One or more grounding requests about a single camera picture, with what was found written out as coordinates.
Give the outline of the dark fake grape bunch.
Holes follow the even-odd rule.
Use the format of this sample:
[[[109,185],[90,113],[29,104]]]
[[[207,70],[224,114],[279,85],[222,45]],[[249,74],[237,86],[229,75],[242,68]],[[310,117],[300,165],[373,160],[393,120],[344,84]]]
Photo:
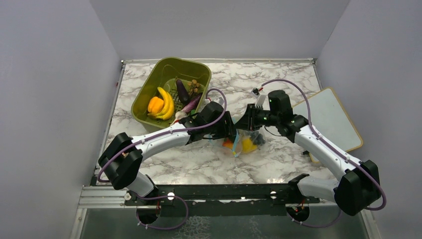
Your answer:
[[[250,139],[254,145],[261,146],[266,143],[264,135],[258,131],[254,131],[250,134]]]

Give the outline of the clear zip top bag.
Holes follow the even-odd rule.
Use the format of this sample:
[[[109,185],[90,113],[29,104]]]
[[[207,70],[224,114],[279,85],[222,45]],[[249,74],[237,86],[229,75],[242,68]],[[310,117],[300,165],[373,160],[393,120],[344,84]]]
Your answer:
[[[266,136],[262,133],[262,130],[237,130],[234,136],[215,140],[209,139],[208,141],[213,148],[232,157],[250,154],[263,148],[267,143]]]

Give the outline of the dark fake eggplant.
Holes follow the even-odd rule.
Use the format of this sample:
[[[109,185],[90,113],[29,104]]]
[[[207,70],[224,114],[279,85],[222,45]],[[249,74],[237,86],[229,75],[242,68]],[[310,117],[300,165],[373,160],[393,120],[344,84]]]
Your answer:
[[[181,103],[187,105],[190,102],[190,95],[180,79],[175,81],[178,97]]]

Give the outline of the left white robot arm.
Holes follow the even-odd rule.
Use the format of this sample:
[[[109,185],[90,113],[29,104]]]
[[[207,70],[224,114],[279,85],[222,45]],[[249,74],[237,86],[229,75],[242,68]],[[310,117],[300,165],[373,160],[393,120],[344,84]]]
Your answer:
[[[181,118],[165,129],[130,137],[125,132],[114,137],[98,159],[98,181],[105,175],[114,189],[127,188],[144,204],[156,200],[158,189],[152,179],[139,172],[141,163],[167,149],[203,139],[217,140],[237,135],[231,115],[222,105],[208,103],[202,111]]]

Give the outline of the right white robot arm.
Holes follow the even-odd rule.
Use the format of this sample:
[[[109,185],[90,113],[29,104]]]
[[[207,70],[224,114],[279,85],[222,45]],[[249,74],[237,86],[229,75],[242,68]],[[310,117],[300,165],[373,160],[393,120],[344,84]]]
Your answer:
[[[235,128],[255,131],[274,126],[281,136],[315,156],[336,178],[325,180],[309,175],[295,178],[287,189],[292,202],[316,197],[335,202],[344,213],[354,216],[384,196],[374,162],[363,162],[332,145],[307,118],[293,112],[290,98],[283,90],[271,91],[268,98],[269,110],[248,104]]]

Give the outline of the orange fake peach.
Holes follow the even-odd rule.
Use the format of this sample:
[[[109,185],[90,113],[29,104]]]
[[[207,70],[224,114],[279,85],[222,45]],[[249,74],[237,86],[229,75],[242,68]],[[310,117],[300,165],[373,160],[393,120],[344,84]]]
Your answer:
[[[229,148],[229,149],[233,149],[233,142],[226,138],[222,144],[223,147]]]

